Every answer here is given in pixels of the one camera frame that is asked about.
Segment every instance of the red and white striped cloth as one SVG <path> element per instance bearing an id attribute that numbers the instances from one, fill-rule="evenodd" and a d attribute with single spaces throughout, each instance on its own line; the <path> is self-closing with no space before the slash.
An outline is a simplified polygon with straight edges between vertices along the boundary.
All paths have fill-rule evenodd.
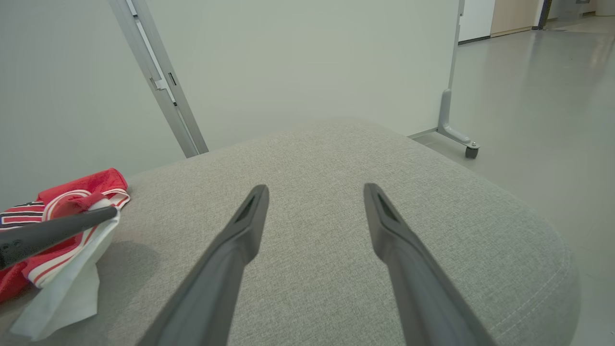
<path id="1" fill-rule="evenodd" d="M 122 208 L 130 200 L 128 185 L 114 168 L 41 192 L 38 199 L 0 214 L 0 231 L 80 213 L 108 198 Z M 16 296 L 29 282 L 43 288 L 90 241 L 97 226 L 13 267 L 0 271 L 0 303 Z"/>

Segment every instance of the white cylindrical object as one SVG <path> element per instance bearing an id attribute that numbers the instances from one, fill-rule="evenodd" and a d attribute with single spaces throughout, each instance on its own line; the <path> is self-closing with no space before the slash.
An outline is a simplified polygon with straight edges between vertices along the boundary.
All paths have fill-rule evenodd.
<path id="1" fill-rule="evenodd" d="M 597 0 L 596 15 L 615 15 L 615 0 Z"/>

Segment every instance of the black baseboard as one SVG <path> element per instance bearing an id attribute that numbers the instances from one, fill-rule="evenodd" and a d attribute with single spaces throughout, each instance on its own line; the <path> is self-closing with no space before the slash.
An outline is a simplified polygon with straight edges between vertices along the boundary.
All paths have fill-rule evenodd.
<path id="1" fill-rule="evenodd" d="M 465 41 L 460 41 L 459 45 L 461 46 L 462 44 L 466 44 L 466 43 L 472 43 L 472 42 L 476 42 L 476 41 L 482 41 L 484 39 L 488 39 L 491 38 L 491 36 L 484 36 L 484 37 L 479 37 L 479 38 L 473 38 L 473 39 L 467 39 Z"/>

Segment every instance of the ottoman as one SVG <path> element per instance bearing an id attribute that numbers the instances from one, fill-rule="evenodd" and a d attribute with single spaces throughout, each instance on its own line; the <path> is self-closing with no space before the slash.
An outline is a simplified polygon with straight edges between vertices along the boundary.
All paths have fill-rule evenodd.
<path id="1" fill-rule="evenodd" d="M 229 345 L 403 345 L 389 274 L 371 246 L 366 182 L 386 192 L 499 345 L 570 343 L 579 278 L 557 231 L 431 149 L 339 119 L 129 177 L 132 201 L 98 263 L 98 315 L 36 344 L 138 342 L 263 183 L 267 221 L 244 272 Z M 0 307 L 3 329 L 29 298 Z M 0 340 L 27 344 L 8 332 Z"/>

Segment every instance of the white tissue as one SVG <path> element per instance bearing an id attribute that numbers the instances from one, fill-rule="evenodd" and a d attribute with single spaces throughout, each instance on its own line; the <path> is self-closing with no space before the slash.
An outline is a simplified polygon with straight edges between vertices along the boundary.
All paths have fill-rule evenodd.
<path id="1" fill-rule="evenodd" d="M 111 205 L 104 199 L 105 206 Z M 96 262 L 111 244 L 117 215 L 97 227 L 92 240 L 62 268 L 17 318 L 10 331 L 37 341 L 56 330 L 96 315 L 98 271 Z"/>

